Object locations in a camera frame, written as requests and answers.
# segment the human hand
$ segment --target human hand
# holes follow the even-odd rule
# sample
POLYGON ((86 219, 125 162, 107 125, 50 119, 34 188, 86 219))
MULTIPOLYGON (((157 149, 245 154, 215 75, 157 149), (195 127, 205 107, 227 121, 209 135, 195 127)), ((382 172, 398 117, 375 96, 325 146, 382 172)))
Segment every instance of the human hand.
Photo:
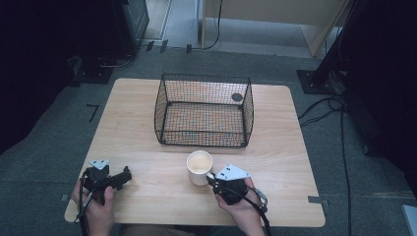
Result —
MULTIPOLYGON (((251 178, 246 178, 245 184, 248 187, 255 189, 251 178)), ((236 225, 247 236, 265 236, 261 225, 261 216, 251 204, 242 200, 235 205, 229 206, 220 195, 215 195, 215 198, 217 199, 218 206, 226 210, 232 216, 236 225)), ((254 191, 248 191, 246 198, 256 205, 260 203, 260 199, 254 191)))
MULTIPOLYGON (((78 180, 71 196, 71 199, 77 204, 78 207, 80 203, 80 185, 81 181, 78 180)), ((87 197, 88 196, 86 194, 83 194, 82 203, 85 202, 87 197)), ((87 206, 86 218, 90 236, 110 235, 110 231, 114 223, 113 197, 114 190, 111 186, 109 186, 104 191, 104 205, 102 205, 100 201, 91 200, 87 206)))

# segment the white cup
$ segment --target white cup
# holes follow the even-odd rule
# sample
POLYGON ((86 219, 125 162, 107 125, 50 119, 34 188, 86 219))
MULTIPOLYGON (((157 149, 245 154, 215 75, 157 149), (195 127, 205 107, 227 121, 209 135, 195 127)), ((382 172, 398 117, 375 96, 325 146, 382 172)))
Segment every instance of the white cup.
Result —
POLYGON ((195 185, 208 183, 207 174, 212 170, 211 155, 204 150, 196 150, 187 158, 188 177, 195 185))

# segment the metal basket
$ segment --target metal basket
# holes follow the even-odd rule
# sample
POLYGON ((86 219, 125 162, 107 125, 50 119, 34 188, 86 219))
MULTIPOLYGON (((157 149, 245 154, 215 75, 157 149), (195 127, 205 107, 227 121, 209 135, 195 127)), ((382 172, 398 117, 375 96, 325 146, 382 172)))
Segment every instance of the metal basket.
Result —
POLYGON ((250 78, 162 75, 154 112, 161 144, 245 147, 253 124, 250 78))

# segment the small object in basket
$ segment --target small object in basket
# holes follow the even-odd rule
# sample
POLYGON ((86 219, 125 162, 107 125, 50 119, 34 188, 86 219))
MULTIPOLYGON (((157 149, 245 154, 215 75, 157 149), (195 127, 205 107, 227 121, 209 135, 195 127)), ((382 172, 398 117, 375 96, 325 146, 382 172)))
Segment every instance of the small object in basket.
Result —
POLYGON ((243 100, 243 96, 242 96, 242 94, 235 92, 232 95, 232 99, 234 101, 241 101, 241 100, 243 100))

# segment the table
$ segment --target table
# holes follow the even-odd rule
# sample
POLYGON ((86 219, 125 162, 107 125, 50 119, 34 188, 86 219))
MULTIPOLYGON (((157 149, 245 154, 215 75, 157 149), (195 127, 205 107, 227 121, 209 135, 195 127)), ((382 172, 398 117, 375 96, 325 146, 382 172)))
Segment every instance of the table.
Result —
MULTIPOLYGON (((153 129, 159 80, 115 82, 80 173, 89 160, 109 158, 110 174, 131 169, 133 179, 115 195, 115 221, 182 225, 234 225, 217 206, 211 186, 188 179, 186 159, 196 149, 208 151, 213 171, 232 163, 251 173, 268 197, 270 226, 321 227, 321 204, 309 203, 318 191, 289 88, 253 85, 255 123, 249 145, 177 147, 161 145, 153 129)), ((76 218, 70 201, 66 220, 76 218)))
MULTIPOLYGON (((201 34, 202 48, 204 48, 206 18, 218 18, 220 0, 196 0, 197 22, 200 1, 203 1, 201 34)), ((224 0, 221 18, 301 25, 301 31, 312 56, 317 56, 348 3, 349 0, 224 0)))

